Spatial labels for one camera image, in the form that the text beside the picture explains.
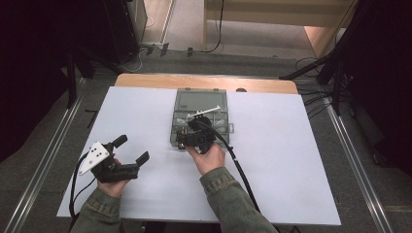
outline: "green jacket sleeve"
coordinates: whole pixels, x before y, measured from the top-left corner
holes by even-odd
[[[255,210],[249,195],[227,171],[217,168],[200,178],[213,212],[221,222],[222,232],[277,232]]]
[[[120,198],[112,197],[96,188],[80,210],[71,233],[120,232]]]

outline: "hand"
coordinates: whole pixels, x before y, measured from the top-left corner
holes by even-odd
[[[192,147],[186,147],[186,150],[193,157],[197,170],[202,176],[215,168],[224,167],[224,151],[216,143],[212,144],[205,154],[199,153]]]
[[[115,162],[121,165],[119,160],[116,158]],[[100,181],[97,181],[97,187],[100,188],[100,190],[106,192],[108,195],[119,198],[121,197],[121,192],[129,181],[130,180],[120,181],[116,183],[101,183]]]

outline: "person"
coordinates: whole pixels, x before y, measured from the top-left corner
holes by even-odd
[[[225,232],[277,232],[254,207],[249,195],[224,167],[224,151],[213,144],[205,154],[187,147],[198,171],[208,203]],[[72,233],[120,232],[120,197],[128,181],[100,183],[88,197]]]

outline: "gray floor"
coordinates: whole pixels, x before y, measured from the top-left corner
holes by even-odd
[[[169,51],[166,55],[160,56],[158,50],[155,50],[150,55],[146,55],[144,52],[141,54],[142,67],[138,70],[138,73],[210,74],[247,76],[251,79],[276,79],[278,76],[293,72],[297,59],[306,56],[305,52],[310,50],[309,42],[302,36],[302,30],[301,28],[293,28],[290,31],[292,34],[300,35],[295,39],[296,42],[299,42],[299,45],[293,44],[288,50],[291,44],[289,44],[287,37],[283,37],[286,41],[278,43],[278,45],[283,45],[284,55],[280,55],[280,52],[271,52],[271,55],[260,56],[253,54],[252,51],[250,55],[242,55],[244,50],[248,49],[243,48],[238,50],[237,54],[196,53],[188,57],[183,52]],[[226,50],[228,46],[224,41],[223,44]],[[299,62],[297,67],[301,67],[307,62],[310,62],[310,60]],[[136,69],[140,66],[139,59],[136,58],[123,66]],[[32,200],[33,206],[20,232],[65,232],[68,229],[70,219],[56,217],[55,215],[61,202],[62,193],[65,191],[90,132],[90,128],[87,128],[87,126],[92,119],[92,114],[86,112],[86,110],[99,110],[107,89],[114,84],[117,78],[115,74],[101,66],[97,65],[96,70],[97,74],[94,79],[86,80],[86,92],[84,92],[80,107],[58,150],[49,174],[38,195]],[[298,84],[300,93],[307,92],[303,89],[319,89],[313,78],[302,77],[295,81]],[[302,98],[307,100],[314,96],[316,94],[302,95]],[[54,131],[63,118],[66,103],[67,96],[63,95],[54,104],[48,115],[39,123],[23,148],[0,164],[0,182],[2,184],[0,188],[2,211],[0,229],[6,228],[20,196],[41,162]],[[307,106],[308,113],[314,114],[322,108],[323,103],[323,100],[319,100]],[[393,229],[395,232],[410,232],[410,229],[412,229],[412,197],[410,195],[412,178],[397,168],[381,168],[375,165],[371,156],[371,149],[364,139],[356,119],[350,117],[350,106],[347,103],[342,103],[341,110],[347,130],[359,153],[364,169],[375,187]],[[300,231],[378,232],[329,114],[327,111],[322,111],[313,116],[310,122],[325,165],[330,188],[336,200],[342,226],[305,225],[299,226]],[[139,225],[140,222],[138,221],[126,220],[126,232],[138,232]],[[291,229],[290,226],[280,226],[280,228],[282,232],[290,232]],[[166,232],[206,231],[198,225],[173,223],[167,226]]]

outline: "white paper sheet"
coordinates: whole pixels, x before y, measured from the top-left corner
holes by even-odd
[[[85,144],[112,142],[126,134],[116,149],[123,163],[133,163],[148,150],[151,159],[139,178],[124,190],[122,217],[217,221],[200,185],[196,166],[184,150],[169,143],[176,98],[174,89],[111,87]],[[295,94],[228,92],[230,145],[249,180],[261,212],[273,223],[340,225],[325,169],[301,97]],[[226,154],[226,167],[242,180]],[[78,177],[77,191],[92,174]],[[70,216],[71,184],[58,216]],[[76,201],[78,212],[95,186]]]

